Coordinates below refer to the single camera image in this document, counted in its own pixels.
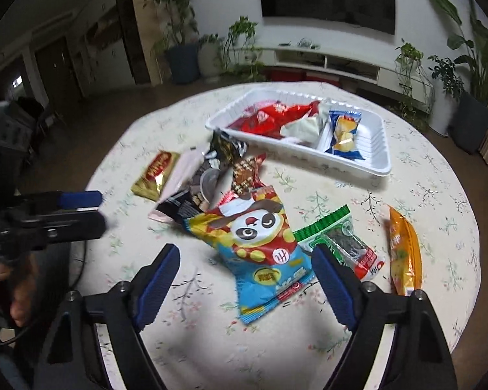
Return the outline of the person's left hand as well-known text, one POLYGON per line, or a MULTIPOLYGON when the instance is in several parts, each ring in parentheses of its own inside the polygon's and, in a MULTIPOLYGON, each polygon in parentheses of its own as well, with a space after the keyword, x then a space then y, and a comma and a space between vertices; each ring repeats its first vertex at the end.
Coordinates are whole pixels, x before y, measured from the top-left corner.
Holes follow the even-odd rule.
POLYGON ((36 293, 37 264, 32 253, 22 258, 16 266, 0 263, 0 283, 5 283, 5 296, 0 295, 0 305, 7 307, 12 321, 23 327, 31 316, 36 293))

